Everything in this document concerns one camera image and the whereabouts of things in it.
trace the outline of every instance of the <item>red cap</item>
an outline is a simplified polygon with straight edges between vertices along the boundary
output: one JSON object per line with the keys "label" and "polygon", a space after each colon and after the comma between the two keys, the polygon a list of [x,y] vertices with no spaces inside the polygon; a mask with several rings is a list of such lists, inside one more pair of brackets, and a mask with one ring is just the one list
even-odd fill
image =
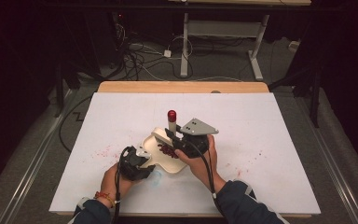
{"label": "red cap", "polygon": [[174,110],[168,111],[168,121],[176,122],[176,112]]}

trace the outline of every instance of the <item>bracelet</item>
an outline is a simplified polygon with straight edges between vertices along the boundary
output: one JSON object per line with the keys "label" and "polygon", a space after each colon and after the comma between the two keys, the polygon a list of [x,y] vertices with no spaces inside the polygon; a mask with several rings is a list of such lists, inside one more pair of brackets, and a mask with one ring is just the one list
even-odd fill
{"label": "bracelet", "polygon": [[97,199],[99,197],[104,197],[105,199],[107,199],[112,204],[112,207],[115,206],[115,203],[113,202],[113,199],[109,197],[109,193],[101,193],[99,191],[95,192],[94,199]]}

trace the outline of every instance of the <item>wire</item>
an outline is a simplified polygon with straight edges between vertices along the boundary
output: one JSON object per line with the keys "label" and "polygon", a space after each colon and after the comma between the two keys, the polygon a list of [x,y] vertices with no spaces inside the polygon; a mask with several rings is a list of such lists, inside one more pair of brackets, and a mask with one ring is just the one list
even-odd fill
{"label": "wire", "polygon": [[[247,38],[244,38],[244,37],[236,37],[235,39],[233,39],[233,38],[230,38],[230,39],[227,39],[227,38],[212,39],[209,36],[206,36],[206,38],[202,38],[202,37],[195,36],[195,35],[190,35],[189,37],[192,37],[192,38],[195,39],[195,40],[191,40],[192,43],[193,43],[193,49],[196,49],[196,48],[202,48],[202,49],[210,48],[209,52],[204,53],[204,54],[193,53],[193,54],[195,54],[195,56],[199,56],[199,57],[208,56],[209,54],[212,54],[216,49],[224,49],[224,48],[228,48],[228,47],[237,47],[237,46],[241,45],[244,40],[247,39]],[[210,44],[210,46],[197,45],[197,44],[195,44],[196,40],[201,40],[201,41],[207,42],[207,43]],[[233,43],[230,43],[230,44],[224,43],[224,42],[232,41],[232,40],[234,40]]]}
{"label": "wire", "polygon": [[183,36],[179,35],[179,36],[177,36],[176,38],[174,38],[174,39],[171,41],[171,43],[173,43],[173,41],[175,41],[175,40],[177,40],[177,39],[179,39],[179,38],[184,39],[185,41],[188,42],[188,44],[190,44],[190,53],[187,55],[187,57],[190,56],[191,53],[193,52],[193,45],[191,44],[190,40],[188,40],[187,38],[184,38]]}
{"label": "wire", "polygon": [[70,149],[64,142],[63,142],[63,139],[62,139],[62,126],[63,124],[66,122],[66,120],[68,119],[69,115],[72,114],[72,112],[78,107],[80,106],[81,104],[83,104],[84,102],[86,102],[88,99],[91,99],[92,98],[92,95],[91,96],[88,96],[86,97],[85,99],[81,100],[79,103],[77,103],[66,115],[65,117],[63,118],[63,121],[60,125],[60,129],[59,129],[59,132],[58,132],[58,136],[60,137],[60,142],[62,144],[62,146],[65,148],[65,150],[67,150],[69,153],[72,152],[72,149]]}
{"label": "wire", "polygon": [[[133,59],[128,59],[128,58],[127,58],[127,59],[125,59],[125,60],[134,62]],[[141,69],[144,69],[144,70],[145,70],[151,77],[153,77],[154,79],[160,80],[160,81],[168,81],[168,80],[166,80],[166,79],[162,79],[162,78],[159,78],[159,77],[154,76],[154,75],[148,70],[148,68],[151,68],[151,67],[153,67],[153,66],[155,66],[155,65],[157,65],[157,64],[160,64],[160,63],[169,63],[169,64],[172,66],[172,73],[173,73],[173,75],[174,75],[175,77],[177,77],[177,78],[179,78],[179,79],[188,79],[188,78],[190,78],[190,77],[192,76],[192,74],[193,74],[193,67],[192,67],[192,65],[191,65],[191,63],[190,63],[189,61],[187,61],[187,62],[188,62],[188,64],[189,64],[189,67],[190,67],[190,70],[191,70],[191,75],[188,76],[188,77],[179,77],[179,76],[177,76],[177,75],[175,74],[174,66],[173,66],[173,64],[170,63],[170,62],[159,62],[159,63],[152,64],[152,65],[150,65],[150,66],[148,66],[148,67],[144,67],[144,66],[143,66],[143,63],[137,63],[136,65],[139,66]]]}
{"label": "wire", "polygon": [[117,49],[117,50],[119,50],[121,48],[121,46],[123,46],[123,44],[124,44],[124,39],[126,38],[126,30],[120,24],[117,24],[117,26],[121,28],[120,33],[118,35],[118,38],[120,38],[121,35],[123,35],[122,40],[121,40],[121,44],[118,46],[118,49]]}
{"label": "wire", "polygon": [[195,79],[195,80],[192,80],[192,81],[202,81],[202,80],[209,80],[209,79],[215,79],[215,78],[223,78],[223,79],[229,79],[229,80],[243,82],[242,80],[237,79],[235,77],[204,77],[204,78],[199,78],[199,79]]}
{"label": "wire", "polygon": [[140,51],[140,50],[143,49],[143,48],[147,48],[147,49],[152,49],[152,50],[153,50],[153,51],[151,51],[151,52],[142,51],[142,53],[154,53],[154,54],[162,55],[162,53],[160,53],[158,50],[153,49],[153,48],[151,48],[151,47],[148,47],[148,46],[146,46],[146,45],[144,45],[144,44],[142,44],[142,45],[140,45],[140,44],[130,44],[130,46],[131,46],[131,45],[142,46],[140,49],[137,49],[136,51]]}
{"label": "wire", "polygon": [[213,173],[212,173],[211,152],[209,151],[209,148],[207,149],[207,151],[209,153],[209,162],[210,162],[209,165],[208,165],[208,162],[206,161],[205,156],[200,152],[199,148],[196,145],[194,145],[190,141],[186,141],[186,144],[191,145],[200,154],[200,157],[202,158],[202,161],[205,164],[206,172],[208,174],[209,185],[210,185],[214,205],[216,206],[216,208],[220,212],[220,214],[222,214],[222,216],[224,217],[225,215],[223,214],[223,211],[220,208],[220,205],[216,200],[216,192],[214,190]]}
{"label": "wire", "polygon": [[115,176],[115,184],[116,184],[115,215],[113,216],[111,223],[117,223],[118,214],[120,213],[120,204],[121,204],[121,201],[120,201],[121,200],[121,198],[120,198],[120,176],[121,176],[120,167],[121,167],[121,163],[123,161],[124,153],[126,153],[127,151],[128,151],[128,149],[124,148],[123,151],[121,152],[120,158],[118,159],[116,176]]}

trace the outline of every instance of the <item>white board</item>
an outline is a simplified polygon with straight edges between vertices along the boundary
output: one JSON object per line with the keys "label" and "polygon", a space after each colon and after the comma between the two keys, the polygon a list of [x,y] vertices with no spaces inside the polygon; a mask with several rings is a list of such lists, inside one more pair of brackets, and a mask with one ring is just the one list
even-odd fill
{"label": "white board", "polygon": [[[171,109],[178,125],[197,118],[219,130],[217,166],[225,180],[245,180],[257,200],[281,214],[321,213],[272,93],[95,93],[49,211],[73,212],[82,197],[92,198],[122,149],[167,127]],[[175,175],[157,167],[122,200],[120,214],[218,211],[188,167]]]}

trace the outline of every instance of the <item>table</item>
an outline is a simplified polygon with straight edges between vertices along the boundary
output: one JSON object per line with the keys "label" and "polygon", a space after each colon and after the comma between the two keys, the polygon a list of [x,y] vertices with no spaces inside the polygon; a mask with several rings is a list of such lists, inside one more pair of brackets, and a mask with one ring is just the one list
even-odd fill
{"label": "table", "polygon": [[[264,83],[232,82],[102,83],[49,211],[71,214],[81,197],[92,197],[124,147],[167,125],[168,109],[176,110],[179,125],[197,116],[219,129],[215,139],[223,178],[246,179],[258,200],[284,216],[320,214],[273,94]],[[175,175],[156,167],[123,199],[120,214],[220,216],[210,192],[188,167]]]}
{"label": "table", "polygon": [[[206,3],[206,4],[239,4],[239,5],[285,5],[287,7],[309,6],[310,0],[191,0],[189,3]],[[191,21],[188,13],[184,17],[183,31],[183,49],[181,61],[181,77],[187,77],[188,63],[188,36],[189,35],[212,35],[212,36],[232,36],[232,37],[255,37],[255,46],[253,50],[248,51],[249,60],[254,70],[255,79],[263,80],[260,66],[257,62],[257,52],[260,49],[263,35],[267,28],[269,15],[264,15],[261,22],[239,22],[239,21]]]}

